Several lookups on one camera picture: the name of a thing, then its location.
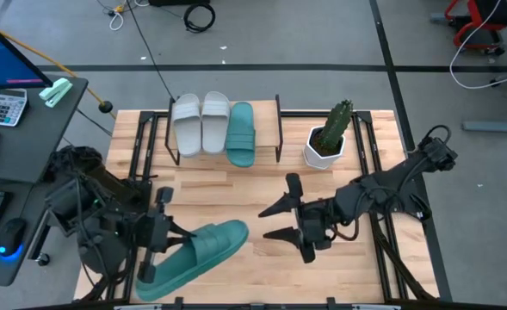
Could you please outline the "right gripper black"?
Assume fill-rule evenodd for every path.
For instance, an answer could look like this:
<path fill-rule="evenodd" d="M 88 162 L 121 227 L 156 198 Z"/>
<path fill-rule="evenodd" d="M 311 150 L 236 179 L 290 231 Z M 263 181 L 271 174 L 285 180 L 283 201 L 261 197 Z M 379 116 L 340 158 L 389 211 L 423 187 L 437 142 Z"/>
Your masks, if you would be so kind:
<path fill-rule="evenodd" d="M 331 238 L 326 231 L 331 226 L 334 213 L 334 198 L 318 198 L 310 202 L 303 202 L 303 188 L 297 173 L 286 175 L 288 193 L 278 201 L 258 214 L 259 217 L 269 217 L 284 212 L 294 212 L 297 228 L 284 227 L 263 235 L 264 239 L 288 242 L 300 250 L 305 264 L 312 263 L 316 258 L 316 250 L 331 247 Z"/>

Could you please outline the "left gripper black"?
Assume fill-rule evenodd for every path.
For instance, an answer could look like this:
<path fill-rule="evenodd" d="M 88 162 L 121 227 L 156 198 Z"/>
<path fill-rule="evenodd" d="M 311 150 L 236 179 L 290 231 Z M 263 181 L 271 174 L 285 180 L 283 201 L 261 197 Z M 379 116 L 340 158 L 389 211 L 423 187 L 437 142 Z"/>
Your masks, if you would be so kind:
<path fill-rule="evenodd" d="M 150 210 L 140 221 L 141 227 L 137 236 L 138 245 L 145 247 L 145 255 L 139 265 L 138 279 L 141 282 L 152 283 L 155 277 L 153 260 L 156 252 L 165 252 L 175 245 L 188 243 L 188 239 L 168 239 L 168 233 L 192 238 L 195 235 L 171 221 L 165 213 L 165 207 L 172 200 L 174 189 L 162 187 L 157 190 L 155 208 Z"/>

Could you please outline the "teal rubber slide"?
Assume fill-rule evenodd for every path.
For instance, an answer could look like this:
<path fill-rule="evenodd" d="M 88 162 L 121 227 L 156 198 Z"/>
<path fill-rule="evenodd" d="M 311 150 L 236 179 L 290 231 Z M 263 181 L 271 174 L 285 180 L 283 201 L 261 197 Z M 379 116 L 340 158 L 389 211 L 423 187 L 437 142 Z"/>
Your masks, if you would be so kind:
<path fill-rule="evenodd" d="M 138 280 L 136 295 L 142 301 L 156 301 L 183 287 L 234 255 L 249 236 L 241 220 L 207 224 L 193 231 L 194 237 L 154 266 L 153 282 Z"/>
<path fill-rule="evenodd" d="M 226 156 L 240 168 L 251 167 L 256 157 L 256 129 L 254 112 L 248 102 L 232 106 L 226 133 Z"/>

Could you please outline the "grey rubber slide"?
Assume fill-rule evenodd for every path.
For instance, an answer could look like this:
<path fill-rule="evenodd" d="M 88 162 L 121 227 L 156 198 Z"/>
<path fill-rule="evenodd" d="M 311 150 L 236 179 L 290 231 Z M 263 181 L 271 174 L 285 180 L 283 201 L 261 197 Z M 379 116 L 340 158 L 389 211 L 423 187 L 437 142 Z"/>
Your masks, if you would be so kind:
<path fill-rule="evenodd" d="M 201 150 L 200 100 L 195 94 L 179 97 L 172 108 L 172 125 L 177 150 L 185 158 L 195 156 Z"/>
<path fill-rule="evenodd" d="M 225 150 L 230 114 L 230 101 L 224 94 L 218 91 L 209 91 L 205 95 L 201 110 L 204 152 L 216 154 Z"/>

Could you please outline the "white plant pot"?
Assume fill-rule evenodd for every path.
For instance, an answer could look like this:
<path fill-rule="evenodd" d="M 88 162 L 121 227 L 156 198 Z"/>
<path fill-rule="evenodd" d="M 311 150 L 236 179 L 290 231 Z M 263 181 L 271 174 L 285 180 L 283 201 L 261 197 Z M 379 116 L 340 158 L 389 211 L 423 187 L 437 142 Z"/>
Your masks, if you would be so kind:
<path fill-rule="evenodd" d="M 308 135 L 307 142 L 303 149 L 303 157 L 306 164 L 314 169 L 325 170 L 329 168 L 335 161 L 343 156 L 346 138 L 344 135 L 340 137 L 337 152 L 328 156 L 320 155 L 312 146 L 314 136 L 323 129 L 322 126 L 312 127 Z"/>

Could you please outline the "black computer mouse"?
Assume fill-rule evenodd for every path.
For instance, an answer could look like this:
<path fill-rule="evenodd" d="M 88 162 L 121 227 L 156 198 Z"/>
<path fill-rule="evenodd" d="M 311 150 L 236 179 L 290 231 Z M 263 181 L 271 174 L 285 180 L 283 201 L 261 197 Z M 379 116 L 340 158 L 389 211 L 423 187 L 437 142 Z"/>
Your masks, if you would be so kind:
<path fill-rule="evenodd" d="M 5 260 L 17 257 L 23 248 L 23 237 L 27 222 L 22 218 L 9 220 L 0 230 L 0 258 Z"/>

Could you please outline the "dark grey desk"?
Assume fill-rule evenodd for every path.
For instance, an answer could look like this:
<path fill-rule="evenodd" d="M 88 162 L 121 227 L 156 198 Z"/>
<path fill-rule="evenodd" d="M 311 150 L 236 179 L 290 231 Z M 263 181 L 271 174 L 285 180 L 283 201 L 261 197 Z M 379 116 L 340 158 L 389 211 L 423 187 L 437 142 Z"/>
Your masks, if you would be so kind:
<path fill-rule="evenodd" d="M 40 99 L 39 89 L 28 90 L 29 107 L 16 127 L 0 127 L 0 191 L 10 194 L 0 219 L 0 230 L 15 218 L 26 221 L 23 247 L 14 258 L 0 256 L 0 286 L 14 280 L 30 248 L 44 212 L 48 185 L 42 182 L 55 152 L 80 103 L 89 81 L 71 77 L 72 88 L 54 107 Z"/>

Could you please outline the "mint green stapler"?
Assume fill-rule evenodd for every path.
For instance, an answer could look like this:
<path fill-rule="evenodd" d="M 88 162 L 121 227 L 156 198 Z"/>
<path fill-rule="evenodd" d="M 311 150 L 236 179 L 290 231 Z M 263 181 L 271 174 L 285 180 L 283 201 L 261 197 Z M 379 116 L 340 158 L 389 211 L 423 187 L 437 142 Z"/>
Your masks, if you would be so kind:
<path fill-rule="evenodd" d="M 48 108 L 53 109 L 72 86 L 73 84 L 67 78 L 59 78 L 53 83 L 52 87 L 42 90 L 39 93 L 39 98 L 44 101 Z"/>

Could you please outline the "white calculator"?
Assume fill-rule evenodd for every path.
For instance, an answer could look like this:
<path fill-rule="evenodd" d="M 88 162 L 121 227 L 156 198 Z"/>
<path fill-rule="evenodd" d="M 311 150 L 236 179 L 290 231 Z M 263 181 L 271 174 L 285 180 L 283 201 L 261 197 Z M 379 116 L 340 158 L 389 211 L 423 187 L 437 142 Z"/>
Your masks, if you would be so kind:
<path fill-rule="evenodd" d="M 28 105 L 25 89 L 0 90 L 0 126 L 16 127 Z"/>

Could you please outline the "grey metal stand foot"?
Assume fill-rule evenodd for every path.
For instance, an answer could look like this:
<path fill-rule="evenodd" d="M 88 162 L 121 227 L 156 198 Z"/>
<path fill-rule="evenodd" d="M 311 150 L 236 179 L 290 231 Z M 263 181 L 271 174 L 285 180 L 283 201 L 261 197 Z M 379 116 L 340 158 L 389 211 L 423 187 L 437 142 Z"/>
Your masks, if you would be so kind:
<path fill-rule="evenodd" d="M 507 133 L 507 121 L 463 121 L 461 127 L 471 132 Z"/>

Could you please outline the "red and black cart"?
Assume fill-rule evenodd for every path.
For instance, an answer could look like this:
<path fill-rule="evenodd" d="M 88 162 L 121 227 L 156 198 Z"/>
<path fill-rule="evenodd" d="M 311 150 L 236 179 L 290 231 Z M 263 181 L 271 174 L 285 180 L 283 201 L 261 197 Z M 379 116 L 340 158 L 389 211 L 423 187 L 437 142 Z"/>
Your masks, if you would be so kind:
<path fill-rule="evenodd" d="M 454 45 L 462 53 L 480 50 L 486 55 L 504 54 L 500 31 L 507 28 L 507 0 L 467 0 L 465 15 L 452 15 L 460 0 L 451 0 L 443 13 L 433 13 L 430 21 L 455 30 Z"/>

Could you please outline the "wooden shelf with black frame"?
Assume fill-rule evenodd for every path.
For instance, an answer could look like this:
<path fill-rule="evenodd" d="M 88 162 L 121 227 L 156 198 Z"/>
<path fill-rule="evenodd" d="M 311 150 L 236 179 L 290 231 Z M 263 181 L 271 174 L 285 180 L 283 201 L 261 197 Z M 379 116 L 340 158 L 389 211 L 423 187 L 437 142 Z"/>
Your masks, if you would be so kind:
<path fill-rule="evenodd" d="M 279 163 L 283 147 L 280 96 L 276 94 L 272 100 L 250 101 L 250 104 L 253 108 L 254 125 L 257 131 L 256 147 L 273 147 L 275 149 L 275 160 Z M 176 149 L 176 136 L 171 129 L 171 116 L 174 105 L 175 100 L 170 99 L 166 116 L 164 146 L 173 162 L 179 165 L 181 154 Z"/>

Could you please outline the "black table frame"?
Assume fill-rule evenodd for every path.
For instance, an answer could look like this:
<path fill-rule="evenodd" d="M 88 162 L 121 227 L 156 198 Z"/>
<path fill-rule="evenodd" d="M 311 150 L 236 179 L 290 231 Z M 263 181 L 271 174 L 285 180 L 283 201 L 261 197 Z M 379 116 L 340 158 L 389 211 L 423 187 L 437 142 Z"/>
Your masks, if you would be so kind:
<path fill-rule="evenodd" d="M 312 127 L 325 122 L 315 111 L 281 113 L 280 162 L 273 147 L 259 147 L 250 168 L 231 165 L 224 155 L 185 158 L 176 165 L 164 146 L 165 121 L 158 123 L 151 173 L 155 187 L 174 189 L 167 208 L 177 224 L 193 230 L 207 224 L 241 220 L 249 228 L 244 245 L 225 262 L 159 299 L 163 306 L 181 298 L 185 305 L 309 304 L 334 298 L 339 303 L 377 303 L 384 299 L 371 220 L 363 215 L 353 241 L 336 238 L 331 248 L 304 263 L 291 244 L 264 239 L 267 232 L 292 226 L 290 213 L 260 218 L 288 189 L 285 176 L 300 175 L 304 200 L 332 196 L 361 174 L 356 132 L 346 131 L 343 156 L 327 170 L 306 165 L 303 147 Z"/>

